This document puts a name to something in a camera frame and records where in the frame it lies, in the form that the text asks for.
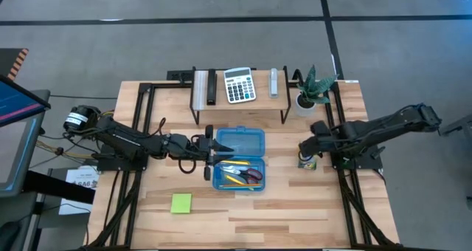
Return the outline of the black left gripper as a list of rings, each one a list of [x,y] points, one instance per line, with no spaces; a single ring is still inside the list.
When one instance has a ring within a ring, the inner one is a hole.
[[[204,134],[195,134],[191,136],[191,148],[194,153],[192,158],[198,161],[204,161],[204,180],[209,181],[211,179],[211,162],[208,162],[212,155],[212,144],[213,150],[217,152],[233,152],[234,150],[230,147],[220,144],[216,140],[213,141],[213,125],[207,125],[204,130]],[[220,155],[216,154],[213,156],[214,161],[228,160],[233,157],[232,154]]]

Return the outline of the yellow green crayon box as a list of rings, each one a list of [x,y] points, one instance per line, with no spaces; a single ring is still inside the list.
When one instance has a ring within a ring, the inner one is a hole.
[[[311,170],[311,171],[316,170],[317,168],[316,157],[310,156],[310,157],[299,158],[298,168],[303,168],[303,169]]]

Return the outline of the blue plastic pencil box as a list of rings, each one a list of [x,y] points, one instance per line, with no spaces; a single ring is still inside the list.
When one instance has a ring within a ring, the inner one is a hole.
[[[255,191],[260,192],[264,190],[266,185],[265,180],[265,171],[266,164],[263,160],[265,156],[265,132],[260,128],[247,128],[244,126],[237,126],[234,128],[219,128],[217,130],[217,142],[227,147],[232,148],[233,152],[217,152],[220,155],[232,154],[233,157],[228,160],[236,161],[249,161],[251,164],[248,166],[243,165],[233,165],[233,166],[243,166],[248,168],[253,168],[261,172],[263,179],[258,183],[262,185],[261,188],[255,189],[241,189],[241,188],[218,188],[219,185],[225,185],[227,181],[225,180],[224,173],[221,171],[221,166],[229,166],[217,164],[214,167],[212,174],[212,185],[216,190],[239,190],[239,191]]]

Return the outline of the black red handled scissors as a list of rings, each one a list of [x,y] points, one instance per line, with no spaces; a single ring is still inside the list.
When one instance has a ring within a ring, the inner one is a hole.
[[[244,178],[249,184],[258,184],[262,179],[263,175],[256,169],[243,167],[243,166],[221,166],[221,171],[225,175],[234,175]]]

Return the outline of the green sticky note pad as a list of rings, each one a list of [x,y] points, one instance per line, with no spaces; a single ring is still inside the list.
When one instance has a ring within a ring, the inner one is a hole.
[[[174,214],[188,214],[191,211],[192,194],[174,193],[171,198],[170,212]]]

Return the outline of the snake plant in white pot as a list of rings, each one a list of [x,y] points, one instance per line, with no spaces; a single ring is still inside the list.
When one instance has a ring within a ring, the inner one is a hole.
[[[299,94],[296,97],[296,114],[299,117],[309,117],[318,105],[330,103],[326,93],[336,82],[338,75],[334,74],[329,77],[316,79],[316,67],[312,65],[303,84],[298,84]]]

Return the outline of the wooden shelf riser black legs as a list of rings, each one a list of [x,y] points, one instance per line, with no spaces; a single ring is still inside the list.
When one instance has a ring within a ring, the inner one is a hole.
[[[290,87],[296,84],[295,80],[288,78],[287,67],[284,66],[281,70],[278,70],[278,98],[270,98],[268,94],[268,76],[270,70],[251,70],[255,92],[256,100],[230,104],[227,96],[226,89],[223,81],[223,72],[225,70],[216,70],[217,78],[217,93],[216,93],[216,104],[214,106],[208,106],[206,104],[204,110],[195,111],[192,107],[193,104],[193,82],[194,75],[196,71],[194,70],[193,77],[191,80],[191,95],[190,95],[190,111],[192,113],[193,119],[196,124],[200,123],[200,112],[201,111],[279,111],[281,116],[281,121],[284,123],[288,117],[288,113],[291,109],[291,92]]]

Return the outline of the black stapler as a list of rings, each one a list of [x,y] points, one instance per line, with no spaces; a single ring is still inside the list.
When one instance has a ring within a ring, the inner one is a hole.
[[[206,84],[206,104],[208,106],[214,106],[216,104],[217,78],[216,70],[209,69]]]

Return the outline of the grey desk calculator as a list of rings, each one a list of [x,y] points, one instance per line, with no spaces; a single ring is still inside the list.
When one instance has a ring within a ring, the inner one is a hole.
[[[249,67],[227,69],[223,72],[226,96],[230,104],[256,100],[254,78]]]

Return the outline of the white stapler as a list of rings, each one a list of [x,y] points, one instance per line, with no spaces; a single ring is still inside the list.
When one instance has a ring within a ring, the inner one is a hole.
[[[278,70],[271,68],[268,76],[268,94],[270,98],[278,98]]]

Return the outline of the black power strip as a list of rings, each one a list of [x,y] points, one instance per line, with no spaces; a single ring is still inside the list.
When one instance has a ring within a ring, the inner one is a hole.
[[[194,71],[192,70],[170,70],[167,72],[167,80],[177,80],[186,82],[192,80]]]

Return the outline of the grey metal stand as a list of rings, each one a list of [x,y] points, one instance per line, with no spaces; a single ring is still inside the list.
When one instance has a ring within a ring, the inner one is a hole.
[[[455,131],[463,131],[464,135],[472,140],[472,114],[466,115],[449,125],[441,127],[439,134],[440,136],[448,136]]]

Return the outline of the white printed paper sheet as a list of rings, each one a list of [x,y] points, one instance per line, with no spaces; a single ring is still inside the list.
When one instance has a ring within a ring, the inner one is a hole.
[[[66,181],[85,188],[96,190],[99,174],[95,166],[80,166],[77,169],[67,171]],[[61,199],[58,214],[68,216],[82,213],[89,213],[92,204],[76,202],[69,199]]]

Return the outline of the tilted monitor screen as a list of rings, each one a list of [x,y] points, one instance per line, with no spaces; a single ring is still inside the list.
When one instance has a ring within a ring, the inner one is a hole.
[[[0,76],[0,198],[22,191],[49,97],[47,89],[31,92]]]

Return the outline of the orange black striped panel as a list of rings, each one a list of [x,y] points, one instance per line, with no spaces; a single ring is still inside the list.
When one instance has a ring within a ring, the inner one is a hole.
[[[0,48],[0,76],[15,80],[28,53],[27,48]]]

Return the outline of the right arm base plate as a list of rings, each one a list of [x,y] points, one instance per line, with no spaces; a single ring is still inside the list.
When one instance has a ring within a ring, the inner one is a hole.
[[[355,169],[382,169],[381,152],[385,150],[384,146],[378,145],[364,147],[360,151],[330,152],[332,166],[335,169],[355,170]]]

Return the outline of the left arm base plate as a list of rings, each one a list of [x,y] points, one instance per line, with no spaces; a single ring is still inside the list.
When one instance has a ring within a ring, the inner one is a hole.
[[[142,171],[148,166],[148,156],[138,156],[129,159],[119,154],[93,154],[98,161],[99,171]]]

